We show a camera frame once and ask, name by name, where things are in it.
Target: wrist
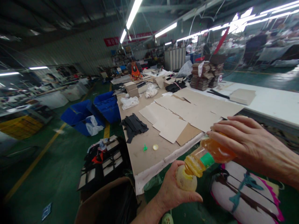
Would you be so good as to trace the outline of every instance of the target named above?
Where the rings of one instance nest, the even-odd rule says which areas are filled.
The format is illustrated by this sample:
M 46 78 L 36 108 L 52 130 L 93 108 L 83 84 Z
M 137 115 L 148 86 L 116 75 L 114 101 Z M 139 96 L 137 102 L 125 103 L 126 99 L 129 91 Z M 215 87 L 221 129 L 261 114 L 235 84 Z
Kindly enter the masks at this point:
M 153 202 L 155 204 L 155 207 L 157 208 L 157 212 L 158 214 L 162 217 L 164 215 L 164 213 L 166 213 L 169 209 L 166 207 L 165 203 L 163 202 L 163 200 L 161 199 L 160 195 L 157 194 L 154 198 L 153 198 Z

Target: finger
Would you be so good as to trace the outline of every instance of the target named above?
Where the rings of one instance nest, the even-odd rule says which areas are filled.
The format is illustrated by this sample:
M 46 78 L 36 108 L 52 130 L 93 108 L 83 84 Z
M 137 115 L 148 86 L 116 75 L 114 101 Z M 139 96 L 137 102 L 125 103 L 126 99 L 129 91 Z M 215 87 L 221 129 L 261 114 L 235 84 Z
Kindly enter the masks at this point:
M 246 134 L 244 132 L 226 124 L 214 124 L 211 127 L 211 130 L 214 132 L 220 132 L 222 134 L 225 134 L 227 137 L 232 138 L 237 142 L 243 142 L 247 139 Z
M 171 167 L 169 168 L 169 171 L 171 173 L 175 173 L 177 171 L 177 168 L 181 165 L 185 165 L 185 162 L 182 160 L 175 160 L 172 164 Z
M 230 126 L 233 126 L 235 127 L 236 129 L 244 132 L 244 133 L 247 133 L 247 134 L 250 134 L 252 132 L 252 128 L 246 126 L 245 124 L 239 122 L 239 121 L 234 121 L 234 120 L 222 120 L 222 121 L 219 121 L 218 124 L 226 124 L 226 125 L 230 125 Z
M 232 120 L 232 121 L 233 120 L 239 121 L 250 128 L 263 129 L 263 127 L 259 123 L 257 123 L 255 120 L 253 120 L 252 118 L 249 118 L 249 117 L 233 116 L 233 117 L 227 117 L 227 119 Z
M 183 203 L 187 202 L 203 202 L 201 195 L 195 191 L 183 191 Z
M 214 131 L 208 131 L 207 135 L 211 138 L 214 139 L 216 142 L 219 144 L 223 145 L 224 147 L 232 150 L 235 152 L 237 155 L 242 153 L 244 151 L 244 146 L 240 144 L 239 142 L 224 136 L 220 133 L 214 132 Z

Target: wall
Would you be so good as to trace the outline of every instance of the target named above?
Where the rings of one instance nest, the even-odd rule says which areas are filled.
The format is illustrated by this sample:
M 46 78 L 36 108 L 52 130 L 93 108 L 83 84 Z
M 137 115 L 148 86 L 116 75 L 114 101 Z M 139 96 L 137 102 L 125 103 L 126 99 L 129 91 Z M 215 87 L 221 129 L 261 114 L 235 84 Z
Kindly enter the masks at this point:
M 147 20 L 152 31 L 158 31 L 173 21 L 173 19 L 155 17 L 147 18 Z M 181 33 L 182 28 L 179 22 L 177 28 L 167 33 L 167 37 L 160 38 L 160 42 L 166 43 L 171 39 L 179 39 L 187 36 L 191 22 L 192 20 L 183 23 L 183 33 Z M 192 30 L 198 30 L 198 24 L 199 23 L 195 21 Z M 140 14 L 136 16 L 133 26 L 136 33 L 150 32 L 149 26 Z M 28 49 L 23 51 L 22 54 L 15 53 L 14 57 L 26 67 L 79 63 L 84 70 L 83 72 L 87 75 L 96 75 L 98 74 L 97 67 L 99 65 L 113 65 L 111 50 L 117 49 L 117 46 L 107 47 L 103 39 L 120 36 L 121 32 L 122 29 L 117 21 L 52 43 Z M 136 58 L 143 58 L 146 52 L 147 50 L 143 46 L 133 51 Z M 36 74 L 40 78 L 44 77 L 44 72 L 36 72 Z

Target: person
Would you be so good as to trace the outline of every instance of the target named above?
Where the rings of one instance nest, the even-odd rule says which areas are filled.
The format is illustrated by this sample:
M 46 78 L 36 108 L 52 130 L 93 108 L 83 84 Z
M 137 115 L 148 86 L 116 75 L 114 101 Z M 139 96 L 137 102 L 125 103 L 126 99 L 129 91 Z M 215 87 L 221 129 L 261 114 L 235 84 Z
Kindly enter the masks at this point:
M 187 54 L 192 53 L 192 45 L 193 45 L 193 43 L 191 42 L 191 43 L 189 43 L 188 46 L 186 47 L 186 53 L 187 53 Z
M 228 117 L 215 123 L 207 135 L 233 151 L 237 155 L 234 161 L 240 165 L 299 190 L 299 155 L 253 119 Z M 132 224 L 158 223 L 164 213 L 182 203 L 203 202 L 198 193 L 183 191 L 177 186 L 175 172 L 184 164 L 183 161 L 172 163 L 161 189 Z
M 127 64 L 127 70 L 129 72 L 131 80 L 137 81 L 142 78 L 142 68 L 139 62 L 136 61 L 134 56 L 129 57 L 130 63 Z
M 47 73 L 48 78 L 47 79 L 43 79 L 43 82 L 49 82 L 51 83 L 51 85 L 53 86 L 54 89 L 61 87 L 61 85 L 59 84 L 58 79 L 51 73 Z
M 267 43 L 267 39 L 266 30 L 261 30 L 258 35 L 248 40 L 245 47 L 244 62 L 249 64 L 257 52 L 262 49 L 262 46 Z

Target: blue plastic crate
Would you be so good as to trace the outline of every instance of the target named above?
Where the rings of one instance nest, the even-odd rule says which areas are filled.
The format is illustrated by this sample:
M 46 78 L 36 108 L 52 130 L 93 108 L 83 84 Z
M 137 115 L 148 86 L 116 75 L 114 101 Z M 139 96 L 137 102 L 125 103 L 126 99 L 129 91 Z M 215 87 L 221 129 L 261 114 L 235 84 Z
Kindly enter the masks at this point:
M 119 113 L 118 105 L 111 105 L 105 110 L 101 110 L 101 114 L 106 118 L 106 120 L 112 124 L 114 122 L 120 121 L 121 114 Z
M 102 121 L 99 120 L 96 116 L 95 116 L 95 118 L 96 118 L 96 121 L 97 121 L 97 125 L 98 126 L 102 125 L 105 128 L 105 125 L 101 124 Z M 88 130 L 86 128 L 86 123 L 91 123 L 90 118 L 86 118 L 86 119 L 72 125 L 72 127 L 74 129 L 76 129 L 78 132 L 80 132 L 81 134 L 83 134 L 85 136 L 90 136 L 90 133 L 88 132 Z
M 110 106 L 117 104 L 117 99 L 112 94 L 113 94 L 113 91 L 110 91 L 110 92 L 101 94 L 94 99 L 93 103 L 96 106 L 96 108 L 98 108 L 98 110 L 100 112 Z
M 90 100 L 71 105 L 60 118 L 83 135 L 90 136 L 86 128 L 86 123 L 91 123 L 90 118 L 87 118 L 91 115 L 95 116 L 98 126 L 105 127 L 102 114 Z

